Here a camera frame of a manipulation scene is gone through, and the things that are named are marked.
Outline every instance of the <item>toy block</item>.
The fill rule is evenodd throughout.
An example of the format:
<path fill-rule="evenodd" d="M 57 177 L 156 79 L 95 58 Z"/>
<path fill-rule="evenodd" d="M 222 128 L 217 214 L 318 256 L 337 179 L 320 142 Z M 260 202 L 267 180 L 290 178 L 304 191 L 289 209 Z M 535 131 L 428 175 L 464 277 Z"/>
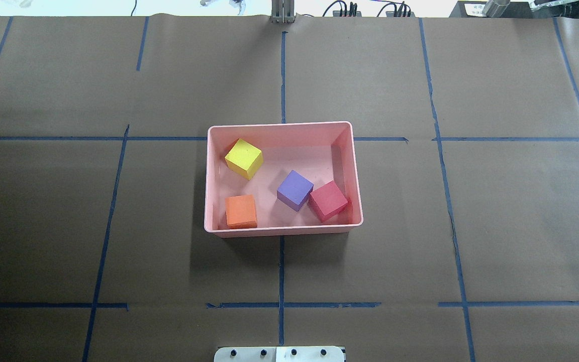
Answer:
<path fill-rule="evenodd" d="M 234 147 L 225 156 L 227 166 L 246 179 L 251 179 L 262 165 L 262 151 L 238 138 Z"/>
<path fill-rule="evenodd" d="M 299 211 L 303 204 L 308 201 L 310 192 L 314 189 L 314 184 L 294 170 L 289 173 L 285 177 L 285 181 L 278 186 L 276 197 L 294 211 Z"/>
<path fill-rule="evenodd" d="M 310 206 L 319 216 L 319 220 L 325 222 L 345 209 L 347 199 L 336 183 L 330 181 L 310 193 Z"/>
<path fill-rule="evenodd" d="M 228 197 L 225 199 L 225 206 L 227 226 L 230 229 L 250 229 L 258 226 L 253 195 Z"/>

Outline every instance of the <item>metal bracket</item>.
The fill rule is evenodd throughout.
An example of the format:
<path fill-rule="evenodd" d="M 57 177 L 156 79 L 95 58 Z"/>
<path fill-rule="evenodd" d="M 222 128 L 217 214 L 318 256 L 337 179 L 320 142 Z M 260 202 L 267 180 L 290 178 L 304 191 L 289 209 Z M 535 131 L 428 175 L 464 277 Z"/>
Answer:
<path fill-rule="evenodd" d="M 345 362 L 345 349 L 337 346 L 223 347 L 214 362 Z"/>
<path fill-rule="evenodd" d="M 294 23 L 294 0 L 271 0 L 272 23 Z"/>

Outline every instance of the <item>pink bin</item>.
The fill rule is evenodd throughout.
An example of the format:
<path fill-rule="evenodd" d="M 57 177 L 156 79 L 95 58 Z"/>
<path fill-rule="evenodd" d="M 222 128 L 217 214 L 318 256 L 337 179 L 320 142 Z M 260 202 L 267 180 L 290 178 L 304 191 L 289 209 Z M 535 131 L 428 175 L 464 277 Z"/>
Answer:
<path fill-rule="evenodd" d="M 225 155 L 238 138 L 262 150 L 264 162 L 251 180 L 233 172 Z M 321 223 L 308 204 L 298 213 L 276 198 L 276 189 L 295 170 L 314 188 L 334 180 L 348 198 L 342 213 Z M 347 232 L 363 223 L 354 137 L 349 122 L 214 126 L 207 135 L 205 230 L 221 238 Z M 225 198 L 252 194 L 258 227 L 229 229 Z"/>

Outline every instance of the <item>gray table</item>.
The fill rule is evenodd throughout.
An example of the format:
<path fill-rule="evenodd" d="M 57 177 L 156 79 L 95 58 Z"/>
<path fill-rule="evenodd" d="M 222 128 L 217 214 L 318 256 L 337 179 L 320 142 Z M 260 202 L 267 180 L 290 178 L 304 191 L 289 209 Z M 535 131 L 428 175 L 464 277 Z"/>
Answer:
<path fill-rule="evenodd" d="M 363 226 L 203 230 L 209 126 L 336 120 Z M 579 21 L 0 18 L 0 360 L 278 344 L 579 360 Z"/>

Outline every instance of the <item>purple cube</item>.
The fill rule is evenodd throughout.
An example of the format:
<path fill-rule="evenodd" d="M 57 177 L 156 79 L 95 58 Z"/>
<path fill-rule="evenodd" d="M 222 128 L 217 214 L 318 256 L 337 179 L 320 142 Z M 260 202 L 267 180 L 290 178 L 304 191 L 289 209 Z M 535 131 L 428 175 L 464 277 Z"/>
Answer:
<path fill-rule="evenodd" d="M 301 210 L 301 206 L 308 200 L 308 196 L 314 184 L 301 176 L 298 172 L 292 170 L 290 174 L 285 177 L 278 190 L 276 190 L 276 197 L 283 201 L 287 206 L 294 211 Z"/>

